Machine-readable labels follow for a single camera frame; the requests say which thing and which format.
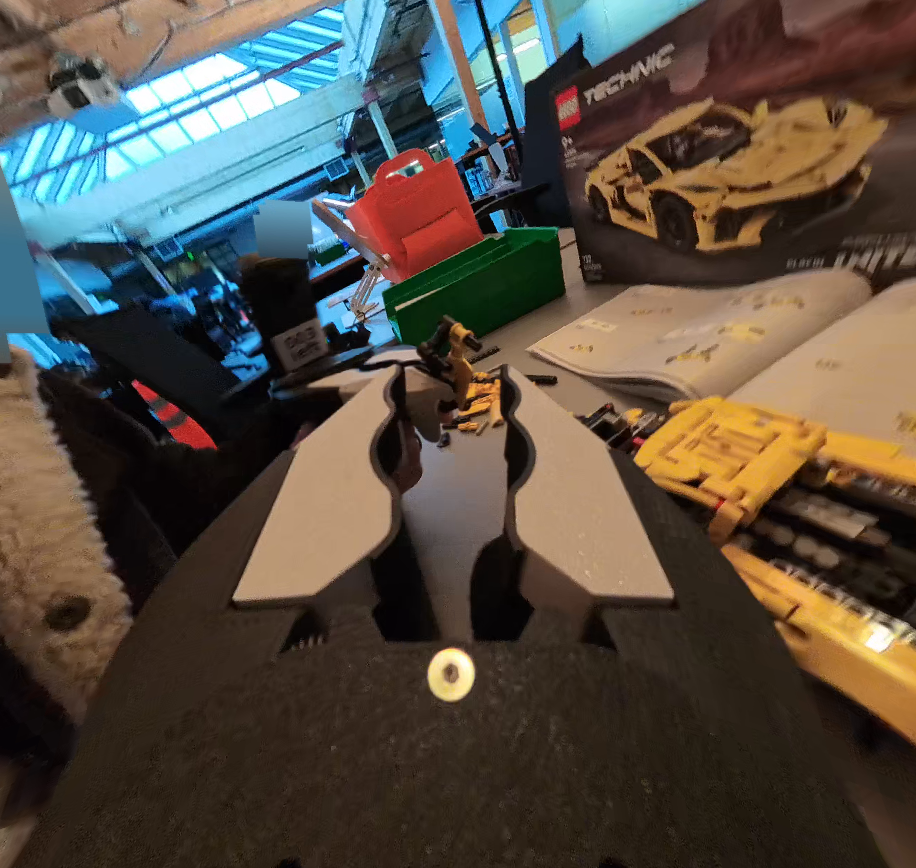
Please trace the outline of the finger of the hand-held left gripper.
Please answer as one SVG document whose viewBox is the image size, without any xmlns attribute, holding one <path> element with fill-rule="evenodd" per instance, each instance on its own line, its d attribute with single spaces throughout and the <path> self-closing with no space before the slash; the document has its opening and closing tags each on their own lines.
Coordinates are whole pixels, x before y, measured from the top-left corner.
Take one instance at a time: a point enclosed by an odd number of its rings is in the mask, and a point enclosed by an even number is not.
<svg viewBox="0 0 916 868">
<path fill-rule="evenodd" d="M 441 438 L 441 404 L 453 404 L 452 383 L 427 370 L 406 368 L 406 417 L 417 435 L 436 445 Z"/>
<path fill-rule="evenodd" d="M 308 384 L 308 393 L 361 393 L 365 388 L 384 387 L 395 377 L 393 366 L 370 365 L 336 372 Z"/>
</svg>

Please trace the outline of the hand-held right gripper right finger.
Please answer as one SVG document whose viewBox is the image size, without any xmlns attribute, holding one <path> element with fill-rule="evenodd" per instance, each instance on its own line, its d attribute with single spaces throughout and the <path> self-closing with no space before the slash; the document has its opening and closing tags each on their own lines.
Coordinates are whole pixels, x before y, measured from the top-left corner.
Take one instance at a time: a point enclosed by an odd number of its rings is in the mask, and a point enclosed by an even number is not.
<svg viewBox="0 0 916 868">
<path fill-rule="evenodd" d="M 518 640 L 537 614 L 583 636 L 604 610 L 673 608 L 611 450 L 518 370 L 499 379 L 506 506 L 472 573 L 474 638 Z"/>
</svg>

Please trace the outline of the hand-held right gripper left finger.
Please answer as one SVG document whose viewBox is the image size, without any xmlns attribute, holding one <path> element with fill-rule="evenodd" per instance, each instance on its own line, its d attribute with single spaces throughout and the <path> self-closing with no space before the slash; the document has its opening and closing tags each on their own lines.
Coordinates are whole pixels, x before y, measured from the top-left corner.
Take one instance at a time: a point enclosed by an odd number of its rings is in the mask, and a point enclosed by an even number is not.
<svg viewBox="0 0 916 868">
<path fill-rule="evenodd" d="M 233 592 L 241 610 L 306 610 L 321 621 L 366 607 L 383 637 L 425 639 L 425 587 L 403 532 L 397 418 L 405 370 L 356 393 L 295 448 Z"/>
</svg>

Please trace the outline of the small yellow brick assembly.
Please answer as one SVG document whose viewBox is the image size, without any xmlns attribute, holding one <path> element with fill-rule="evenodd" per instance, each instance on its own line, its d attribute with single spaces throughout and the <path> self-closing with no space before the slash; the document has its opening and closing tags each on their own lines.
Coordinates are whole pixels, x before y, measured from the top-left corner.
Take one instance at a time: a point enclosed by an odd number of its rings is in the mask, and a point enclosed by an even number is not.
<svg viewBox="0 0 916 868">
<path fill-rule="evenodd" d="M 420 344 L 418 353 L 429 373 L 447 383 L 456 404 L 464 406 L 474 378 L 468 357 L 481 349 L 482 344 L 473 331 L 445 314 L 431 337 Z"/>
</svg>

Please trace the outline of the grey desk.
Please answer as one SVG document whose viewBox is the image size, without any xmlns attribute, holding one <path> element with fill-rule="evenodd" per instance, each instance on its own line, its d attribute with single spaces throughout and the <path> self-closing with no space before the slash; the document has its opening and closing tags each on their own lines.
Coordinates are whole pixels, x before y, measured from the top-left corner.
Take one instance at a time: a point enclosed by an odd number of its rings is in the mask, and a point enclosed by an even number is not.
<svg viewBox="0 0 916 868">
<path fill-rule="evenodd" d="M 495 360 L 550 371 L 546 360 L 526 358 L 526 344 L 557 326 L 597 307 L 621 287 L 587 285 L 578 269 L 572 230 L 561 230 L 560 244 L 566 293 L 487 337 L 487 347 L 500 346 Z M 451 448 L 429 444 L 421 450 L 420 483 L 401 496 L 403 528 L 416 554 L 424 587 L 441 633 L 456 645 L 472 634 L 470 587 L 473 565 L 485 544 L 503 531 L 507 467 L 502 429 L 481 438 L 455 436 Z M 890 866 L 914 866 L 914 748 L 887 736 L 887 749 L 866 755 L 864 741 L 853 749 L 851 702 L 842 701 L 826 685 L 806 685 L 831 732 L 832 756 L 839 764 L 846 790 L 861 809 Z"/>
</svg>

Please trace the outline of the person's left hand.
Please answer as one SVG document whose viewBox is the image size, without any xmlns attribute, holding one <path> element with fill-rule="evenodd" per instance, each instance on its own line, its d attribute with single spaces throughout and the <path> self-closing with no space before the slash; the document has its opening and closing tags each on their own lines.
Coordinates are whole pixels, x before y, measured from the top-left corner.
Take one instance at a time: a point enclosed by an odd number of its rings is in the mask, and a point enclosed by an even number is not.
<svg viewBox="0 0 916 868">
<path fill-rule="evenodd" d="M 389 476 L 397 492 L 403 496 L 421 481 L 422 439 L 406 414 L 398 416 L 396 432 L 396 465 Z"/>
</svg>

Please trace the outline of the pile of yellow brick pieces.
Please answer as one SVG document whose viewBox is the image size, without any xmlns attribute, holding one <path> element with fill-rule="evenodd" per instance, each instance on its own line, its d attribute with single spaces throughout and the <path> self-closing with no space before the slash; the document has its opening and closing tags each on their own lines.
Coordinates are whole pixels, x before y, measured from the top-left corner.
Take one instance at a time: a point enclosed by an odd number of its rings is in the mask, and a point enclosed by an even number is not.
<svg viewBox="0 0 916 868">
<path fill-rule="evenodd" d="M 441 422 L 440 447 L 450 443 L 452 431 L 480 435 L 487 427 L 505 424 L 501 410 L 501 384 L 496 372 L 475 373 L 464 408 L 445 411 Z"/>
</svg>

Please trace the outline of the green plastic bin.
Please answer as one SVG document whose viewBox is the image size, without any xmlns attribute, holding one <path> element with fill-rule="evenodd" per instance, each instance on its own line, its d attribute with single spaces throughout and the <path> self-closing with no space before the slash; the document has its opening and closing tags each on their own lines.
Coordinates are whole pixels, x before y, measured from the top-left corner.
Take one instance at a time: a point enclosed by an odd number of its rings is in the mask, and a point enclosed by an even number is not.
<svg viewBox="0 0 916 868">
<path fill-rule="evenodd" d="M 445 315 L 481 338 L 564 294 L 559 231 L 521 228 L 390 286 L 383 300 L 396 340 L 418 346 Z"/>
</svg>

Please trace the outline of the black office chair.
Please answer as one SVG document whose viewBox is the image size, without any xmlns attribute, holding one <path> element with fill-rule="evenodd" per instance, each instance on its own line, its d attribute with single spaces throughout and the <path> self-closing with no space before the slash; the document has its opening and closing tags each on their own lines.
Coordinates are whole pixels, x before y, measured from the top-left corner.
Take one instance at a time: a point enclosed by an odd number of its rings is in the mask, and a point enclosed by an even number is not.
<svg viewBox="0 0 916 868">
<path fill-rule="evenodd" d="M 86 347 L 125 383 L 138 381 L 194 420 L 217 444 L 281 437 L 284 424 L 269 408 L 268 381 L 240 381 L 165 322 L 142 308 L 59 318 L 58 339 Z"/>
</svg>

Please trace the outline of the orange plastic carry case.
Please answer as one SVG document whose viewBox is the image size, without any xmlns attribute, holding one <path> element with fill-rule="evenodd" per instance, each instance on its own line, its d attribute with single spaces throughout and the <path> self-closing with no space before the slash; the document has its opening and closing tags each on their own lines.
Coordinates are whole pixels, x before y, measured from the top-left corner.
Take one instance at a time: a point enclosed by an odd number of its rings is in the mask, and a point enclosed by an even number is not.
<svg viewBox="0 0 916 868">
<path fill-rule="evenodd" d="M 393 284 L 485 238 L 455 164 L 420 149 L 381 164 L 347 219 L 372 252 L 387 256 L 383 276 Z"/>
</svg>

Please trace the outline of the yellow toy brick car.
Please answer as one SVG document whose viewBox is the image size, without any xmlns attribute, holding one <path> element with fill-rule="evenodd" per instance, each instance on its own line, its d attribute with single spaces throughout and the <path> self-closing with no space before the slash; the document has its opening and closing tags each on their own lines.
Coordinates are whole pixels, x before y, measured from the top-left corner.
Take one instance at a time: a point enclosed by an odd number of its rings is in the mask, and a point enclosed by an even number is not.
<svg viewBox="0 0 916 868">
<path fill-rule="evenodd" d="M 795 664 L 915 741 L 915 475 L 900 445 L 722 397 L 576 416 L 729 559 Z"/>
</svg>

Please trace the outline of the open instruction booklet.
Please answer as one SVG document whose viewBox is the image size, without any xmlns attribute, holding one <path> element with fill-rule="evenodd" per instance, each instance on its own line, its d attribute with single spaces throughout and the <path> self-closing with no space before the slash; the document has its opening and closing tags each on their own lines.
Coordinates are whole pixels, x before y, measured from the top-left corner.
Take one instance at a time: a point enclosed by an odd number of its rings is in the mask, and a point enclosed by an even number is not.
<svg viewBox="0 0 916 868">
<path fill-rule="evenodd" d="M 914 458 L 915 282 L 849 269 L 745 286 L 637 285 L 528 352 L 663 404 L 722 397 Z"/>
</svg>

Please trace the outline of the dark sherpa-lined jacket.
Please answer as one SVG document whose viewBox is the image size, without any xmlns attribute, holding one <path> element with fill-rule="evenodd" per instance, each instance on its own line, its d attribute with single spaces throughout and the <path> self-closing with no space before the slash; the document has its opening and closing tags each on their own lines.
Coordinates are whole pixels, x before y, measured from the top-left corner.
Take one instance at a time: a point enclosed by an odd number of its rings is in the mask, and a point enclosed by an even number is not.
<svg viewBox="0 0 916 868">
<path fill-rule="evenodd" d="M 2 759 L 38 787 L 70 759 L 104 673 L 176 557 L 91 431 L 92 399 L 9 348 L 1 379 Z"/>
</svg>

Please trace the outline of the ceiling projector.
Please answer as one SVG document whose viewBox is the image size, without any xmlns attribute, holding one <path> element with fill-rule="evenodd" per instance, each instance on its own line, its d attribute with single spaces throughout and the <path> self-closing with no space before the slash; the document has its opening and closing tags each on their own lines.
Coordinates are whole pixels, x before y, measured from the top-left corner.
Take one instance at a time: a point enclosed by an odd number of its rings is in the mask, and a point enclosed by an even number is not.
<svg viewBox="0 0 916 868">
<path fill-rule="evenodd" d="M 53 54 L 46 95 L 46 107 L 53 117 L 72 118 L 88 108 L 113 110 L 123 104 L 124 93 L 100 56 Z"/>
</svg>

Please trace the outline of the toy car set box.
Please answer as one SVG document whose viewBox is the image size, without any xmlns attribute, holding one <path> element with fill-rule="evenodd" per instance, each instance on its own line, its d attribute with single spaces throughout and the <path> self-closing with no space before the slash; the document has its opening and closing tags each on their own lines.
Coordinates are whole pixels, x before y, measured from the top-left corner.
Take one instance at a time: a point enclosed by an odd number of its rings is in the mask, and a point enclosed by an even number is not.
<svg viewBox="0 0 916 868">
<path fill-rule="evenodd" d="M 915 0 L 706 0 L 553 98 L 588 284 L 914 277 Z"/>
</svg>

